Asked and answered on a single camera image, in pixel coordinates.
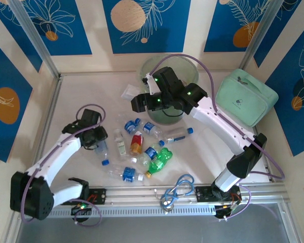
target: white table surface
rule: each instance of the white table surface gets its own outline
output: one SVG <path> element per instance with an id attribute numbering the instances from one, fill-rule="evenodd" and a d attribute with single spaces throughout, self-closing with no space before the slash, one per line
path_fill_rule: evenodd
<path id="1" fill-rule="evenodd" d="M 228 73 L 214 72 L 212 74 L 217 91 L 219 84 Z M 81 106 L 95 103 L 104 107 L 107 112 L 106 120 L 102 125 L 109 135 L 107 145 L 110 163 L 132 166 L 144 173 L 147 168 L 130 162 L 121 162 L 117 159 L 117 148 L 113 140 L 114 129 L 121 127 L 116 121 L 116 115 L 119 112 L 127 111 L 133 119 L 137 117 L 149 119 L 146 112 L 136 113 L 132 111 L 130 101 L 121 98 L 127 84 L 139 86 L 135 72 L 65 76 L 45 144 L 45 152 L 57 141 L 62 129 L 75 120 L 75 114 Z M 210 94 L 209 79 L 206 73 L 200 73 L 198 84 Z M 90 186 L 172 185 L 179 176 L 187 173 L 195 178 L 196 183 L 210 184 L 233 156 L 233 153 L 217 135 L 207 126 L 188 115 L 185 115 L 177 124 L 160 125 L 160 127 L 164 131 L 179 127 L 192 127 L 194 133 L 184 140 L 167 145 L 174 155 L 167 165 L 150 179 L 145 178 L 143 182 L 129 183 L 110 178 L 101 170 L 102 165 L 97 155 L 93 151 L 81 148 L 61 169 L 54 179 L 53 185 L 63 183 L 70 177 L 87 180 Z M 127 146 L 129 146 L 131 137 L 125 130 L 123 131 Z M 156 142 L 154 138 L 145 134 L 143 149 L 154 142 Z M 265 172 L 263 158 L 257 163 L 254 170 Z M 267 176 L 252 174 L 243 182 L 268 181 Z"/>

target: plastic bottle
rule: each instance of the plastic bottle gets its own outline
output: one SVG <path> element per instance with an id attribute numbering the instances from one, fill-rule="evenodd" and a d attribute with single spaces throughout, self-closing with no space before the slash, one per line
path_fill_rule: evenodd
<path id="1" fill-rule="evenodd" d="M 179 141 L 181 139 L 184 139 L 189 134 L 192 134 L 194 130 L 192 128 L 176 128 L 170 131 L 167 131 L 164 134 L 164 141 L 165 143 L 173 143 L 175 141 Z"/>
<path id="2" fill-rule="evenodd" d="M 137 118 L 135 123 L 141 128 L 145 133 L 155 137 L 158 140 L 163 140 L 163 132 L 156 125 L 150 123 L 147 120 Z"/>
<path id="3" fill-rule="evenodd" d="M 139 154 L 142 154 L 143 140 L 144 138 L 142 134 L 139 131 L 137 131 L 132 138 L 131 148 L 130 148 L 131 155 L 137 156 Z"/>
<path id="4" fill-rule="evenodd" d="M 124 129 L 130 134 L 134 135 L 138 130 L 138 125 L 133 121 L 130 120 L 125 113 L 121 113 L 117 117 L 117 121 L 124 126 Z"/>
<path id="5" fill-rule="evenodd" d="M 161 149 L 158 156 L 150 163 L 147 172 L 145 172 L 146 177 L 150 178 L 152 174 L 160 171 L 168 160 L 172 158 L 172 155 L 172 152 L 167 148 Z"/>
<path id="6" fill-rule="evenodd" d="M 144 174 L 138 173 L 134 168 L 125 166 L 106 164 L 103 166 L 103 170 L 113 178 L 119 178 L 123 181 L 128 182 L 142 181 L 144 178 Z"/>
<path id="7" fill-rule="evenodd" d="M 106 144 L 106 140 L 102 140 L 97 144 L 97 148 L 95 148 L 95 153 L 98 155 L 98 158 L 101 161 L 102 165 L 109 164 L 108 147 Z"/>
<path id="8" fill-rule="evenodd" d="M 144 153 L 140 154 L 137 158 L 132 158 L 131 161 L 134 162 L 135 160 L 137 163 L 147 166 L 148 163 L 150 163 L 152 159 L 158 155 L 163 146 L 164 141 L 160 140 L 158 143 L 152 144 Z"/>
<path id="9" fill-rule="evenodd" d="M 117 146 L 118 155 L 121 158 L 121 160 L 125 160 L 128 155 L 128 150 L 126 148 L 125 140 L 123 138 L 122 131 L 120 129 L 116 129 L 113 132 L 115 137 L 115 143 Z"/>

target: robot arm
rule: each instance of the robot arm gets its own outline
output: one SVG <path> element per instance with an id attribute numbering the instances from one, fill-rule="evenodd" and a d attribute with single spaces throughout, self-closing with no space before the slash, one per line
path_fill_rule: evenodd
<path id="1" fill-rule="evenodd" d="M 134 111 L 143 112 L 145 107 L 148 110 L 160 110 L 173 106 L 209 126 L 233 152 L 234 156 L 212 184 L 214 196 L 221 199 L 221 195 L 229 191 L 240 179 L 247 177 L 262 154 L 259 149 L 246 140 L 246 137 L 264 148 L 267 138 L 263 134 L 255 136 L 252 132 L 241 128 L 223 111 L 218 110 L 216 113 L 207 93 L 196 84 L 189 84 L 185 87 L 170 67 L 161 68 L 153 76 L 143 79 L 143 82 L 152 90 L 150 93 L 134 97 L 131 101 Z M 245 136 L 233 129 L 219 117 L 218 113 L 241 128 Z"/>
<path id="2" fill-rule="evenodd" d="M 84 200 L 88 198 L 89 184 L 87 181 L 70 178 L 62 185 L 51 187 L 51 184 L 67 160 L 81 147 L 93 149 L 97 147 L 100 141 L 107 138 L 106 130 L 102 126 L 98 126 L 81 132 L 62 144 L 62 141 L 71 134 L 97 124 L 99 117 L 101 115 L 98 112 L 85 109 L 81 119 L 67 125 L 56 144 L 36 164 L 25 173 L 16 172 L 12 176 L 10 196 L 10 208 L 12 210 L 21 211 L 22 194 L 27 182 L 37 169 L 39 171 L 35 174 L 27 192 L 24 205 L 25 214 L 42 220 L 57 205 L 74 198 Z"/>

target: green plastic bottle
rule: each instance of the green plastic bottle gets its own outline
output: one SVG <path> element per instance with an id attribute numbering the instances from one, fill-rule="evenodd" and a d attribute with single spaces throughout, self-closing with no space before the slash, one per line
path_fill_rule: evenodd
<path id="1" fill-rule="evenodd" d="M 172 158 L 172 155 L 172 152 L 167 148 L 161 149 L 158 156 L 151 161 L 148 171 L 145 172 L 146 177 L 150 178 L 152 174 L 160 171 L 166 165 L 168 160 Z"/>

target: green pouch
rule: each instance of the green pouch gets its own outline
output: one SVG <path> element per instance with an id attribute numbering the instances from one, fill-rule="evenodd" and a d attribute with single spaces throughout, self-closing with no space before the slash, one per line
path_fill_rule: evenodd
<path id="1" fill-rule="evenodd" d="M 216 95 L 216 103 L 247 126 L 255 126 L 274 106 L 278 94 L 247 72 L 236 69 L 227 76 Z"/>

